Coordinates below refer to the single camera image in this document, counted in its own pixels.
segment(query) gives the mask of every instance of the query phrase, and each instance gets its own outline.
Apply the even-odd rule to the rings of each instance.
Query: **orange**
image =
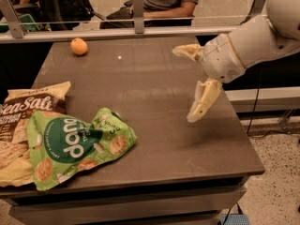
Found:
[[[87,53],[87,44],[81,38],[74,38],[71,41],[71,50],[77,55],[84,55]]]

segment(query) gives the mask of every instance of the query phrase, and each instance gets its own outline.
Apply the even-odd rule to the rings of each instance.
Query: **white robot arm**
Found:
[[[267,0],[266,15],[258,15],[229,34],[220,34],[201,47],[173,49],[178,56],[198,62],[208,80],[198,82],[189,122],[201,119],[214,104],[223,83],[245,74],[263,61],[300,52],[300,0]]]

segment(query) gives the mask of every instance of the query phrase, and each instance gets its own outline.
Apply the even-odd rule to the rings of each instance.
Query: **snack bag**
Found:
[[[107,108],[98,111],[92,124],[60,113],[35,112],[27,133],[37,190],[118,159],[137,141],[134,130]]]
[[[40,89],[8,90],[0,110],[0,187],[33,182],[26,124],[34,111],[66,111],[70,82]]]

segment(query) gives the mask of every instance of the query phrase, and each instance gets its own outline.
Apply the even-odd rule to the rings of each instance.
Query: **green object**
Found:
[[[24,27],[28,32],[35,32],[40,30],[35,20],[30,14],[23,14],[19,17],[19,19],[21,23],[26,23],[24,24]],[[8,30],[9,27],[7,22],[0,23],[0,33],[6,33]]]
[[[91,124],[57,112],[34,112],[27,135],[37,190],[116,160],[137,141],[134,130],[107,108],[100,109]]]

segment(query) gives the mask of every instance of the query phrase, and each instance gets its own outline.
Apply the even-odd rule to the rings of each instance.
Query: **table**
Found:
[[[54,43],[33,88],[71,81],[68,114],[90,122],[98,109],[110,108],[138,142],[117,161],[60,187],[1,188],[10,214],[25,224],[217,224],[264,166],[225,93],[202,120],[187,121],[196,81],[205,74],[172,48],[197,39],[87,43],[85,56],[72,53],[68,42]]]

